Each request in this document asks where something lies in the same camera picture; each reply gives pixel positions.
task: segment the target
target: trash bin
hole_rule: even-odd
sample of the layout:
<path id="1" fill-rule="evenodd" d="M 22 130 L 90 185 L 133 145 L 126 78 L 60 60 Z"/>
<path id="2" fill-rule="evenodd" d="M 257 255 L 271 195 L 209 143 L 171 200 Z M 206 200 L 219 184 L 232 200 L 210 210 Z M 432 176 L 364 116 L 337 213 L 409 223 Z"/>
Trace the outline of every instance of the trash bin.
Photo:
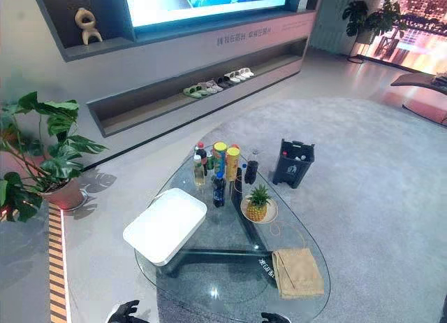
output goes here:
<path id="1" fill-rule="evenodd" d="M 314 146 L 314 144 L 309 146 L 300 141 L 288 142 L 282 139 L 273 184 L 286 182 L 295 189 L 315 160 Z"/>

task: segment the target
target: glass coffee table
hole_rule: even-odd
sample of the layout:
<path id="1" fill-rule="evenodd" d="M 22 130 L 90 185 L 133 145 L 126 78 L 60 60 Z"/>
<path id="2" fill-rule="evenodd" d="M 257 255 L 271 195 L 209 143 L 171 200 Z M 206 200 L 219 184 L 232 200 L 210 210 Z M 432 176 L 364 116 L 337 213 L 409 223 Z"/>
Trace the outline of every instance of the glass coffee table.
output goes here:
<path id="1" fill-rule="evenodd" d="M 240 158 L 240 164 L 246 163 Z M 219 315 L 235 322 L 260 322 L 261 312 L 281 313 L 292 322 L 309 322 L 325 307 L 330 294 L 328 267 L 315 240 L 269 182 L 258 172 L 256 181 L 246 185 L 242 172 L 242 193 L 229 190 L 225 206 L 212 203 L 211 177 L 197 188 L 192 160 L 186 160 L 160 192 L 180 188 L 207 205 L 205 221 L 183 248 L 165 266 L 158 267 L 135 251 L 146 278 L 169 296 L 194 309 Z M 265 185 L 278 205 L 278 216 L 268 224 L 247 220 L 240 210 L 244 196 Z M 311 250 L 324 279 L 324 295 L 285 300 L 274 279 L 272 251 L 279 248 Z"/>

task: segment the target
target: led light strip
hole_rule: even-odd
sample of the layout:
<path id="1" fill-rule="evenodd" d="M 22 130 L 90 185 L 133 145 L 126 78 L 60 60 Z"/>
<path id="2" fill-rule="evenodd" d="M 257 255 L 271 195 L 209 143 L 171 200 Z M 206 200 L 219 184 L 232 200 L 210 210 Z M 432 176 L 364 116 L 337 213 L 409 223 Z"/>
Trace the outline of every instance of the led light strip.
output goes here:
<path id="1" fill-rule="evenodd" d="M 71 323 L 65 264 L 64 212 L 49 207 L 48 255 L 50 263 L 50 318 L 51 323 Z"/>

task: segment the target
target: folded cloth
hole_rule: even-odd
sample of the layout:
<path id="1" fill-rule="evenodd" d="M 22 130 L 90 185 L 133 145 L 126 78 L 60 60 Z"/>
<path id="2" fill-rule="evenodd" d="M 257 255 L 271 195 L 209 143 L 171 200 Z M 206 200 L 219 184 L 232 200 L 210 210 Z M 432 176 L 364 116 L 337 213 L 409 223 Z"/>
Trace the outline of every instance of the folded cloth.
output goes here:
<path id="1" fill-rule="evenodd" d="M 274 277 L 283 299 L 324 294 L 324 280 L 308 248 L 280 249 L 272 253 Z"/>

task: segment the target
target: display screen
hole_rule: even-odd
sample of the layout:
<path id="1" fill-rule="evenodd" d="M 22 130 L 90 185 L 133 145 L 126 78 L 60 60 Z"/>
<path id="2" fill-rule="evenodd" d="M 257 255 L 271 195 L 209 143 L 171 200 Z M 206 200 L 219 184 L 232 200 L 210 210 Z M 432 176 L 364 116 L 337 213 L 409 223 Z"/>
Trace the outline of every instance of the display screen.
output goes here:
<path id="1" fill-rule="evenodd" d="M 134 27 L 283 6 L 286 0 L 127 0 Z"/>

